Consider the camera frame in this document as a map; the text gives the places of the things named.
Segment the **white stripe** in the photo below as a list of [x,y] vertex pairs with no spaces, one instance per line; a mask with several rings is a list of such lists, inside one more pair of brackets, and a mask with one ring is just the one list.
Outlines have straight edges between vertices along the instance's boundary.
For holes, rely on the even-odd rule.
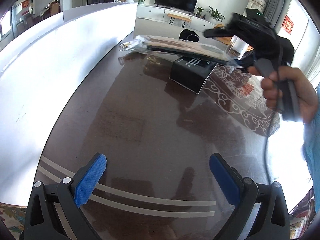
[[[38,165],[37,168],[41,173],[43,173],[48,178],[52,179],[55,182],[60,182],[61,179],[57,176],[53,175],[49,171],[45,170],[43,167]],[[121,209],[124,211],[132,212],[132,213],[138,213],[148,216],[156,216],[156,217],[171,217],[171,218],[198,218],[198,217],[212,217],[214,216],[214,211],[207,211],[207,212],[171,212],[171,211],[160,211],[160,210],[152,210],[152,209],[145,209],[145,208],[139,208],[139,207],[133,207],[128,206],[125,204],[117,203],[96,195],[91,195],[90,199],[101,203],[103,205]]]
[[[68,171],[67,169],[57,165],[53,161],[50,161],[48,158],[41,156],[40,160],[44,163],[48,164],[52,168],[60,171],[63,174],[66,174],[69,177],[73,177],[74,173]],[[96,189],[101,191],[111,193],[113,195],[130,198],[133,200],[148,202],[148,203],[155,203],[155,204],[162,204],[162,205],[170,205],[170,206],[214,206],[216,204],[215,200],[210,201],[191,201],[191,200],[174,200],[174,199],[164,199],[164,198],[156,198],[156,197],[148,197],[143,195],[138,195],[126,191],[122,191],[116,188],[108,187],[102,184],[97,184]]]

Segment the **blue gripper pad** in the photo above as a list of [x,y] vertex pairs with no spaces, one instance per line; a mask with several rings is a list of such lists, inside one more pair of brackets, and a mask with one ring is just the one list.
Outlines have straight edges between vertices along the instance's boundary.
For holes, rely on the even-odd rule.
[[75,188],[74,200],[78,208],[88,202],[106,167],[107,158],[100,154]]
[[228,203],[230,205],[238,206],[240,203],[240,188],[215,155],[211,155],[209,167]]

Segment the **plastic bag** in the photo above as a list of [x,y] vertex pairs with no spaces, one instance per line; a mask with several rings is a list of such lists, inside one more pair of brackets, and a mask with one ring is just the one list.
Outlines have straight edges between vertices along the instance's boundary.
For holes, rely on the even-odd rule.
[[159,51],[213,61],[222,65],[241,68],[237,62],[216,46],[160,36],[136,36],[133,41],[120,44],[120,51],[140,53]]

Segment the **white partition wall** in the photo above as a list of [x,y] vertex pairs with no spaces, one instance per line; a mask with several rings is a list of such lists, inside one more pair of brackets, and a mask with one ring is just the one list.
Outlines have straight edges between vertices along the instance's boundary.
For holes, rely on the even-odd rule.
[[34,41],[20,39],[24,46],[9,51],[9,44],[0,52],[0,59],[11,52],[0,60],[2,203],[28,204],[41,152],[64,106],[92,68],[134,30],[137,4],[89,11],[84,6],[83,14],[75,9],[79,17],[58,20],[40,35],[35,25],[25,32],[30,39],[33,31]]

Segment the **lamp shade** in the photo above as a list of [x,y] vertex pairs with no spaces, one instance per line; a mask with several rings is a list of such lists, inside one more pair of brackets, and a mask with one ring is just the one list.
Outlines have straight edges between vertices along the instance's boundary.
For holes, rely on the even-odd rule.
[[261,13],[263,13],[266,7],[266,0],[249,0],[246,8],[249,9],[258,9]]

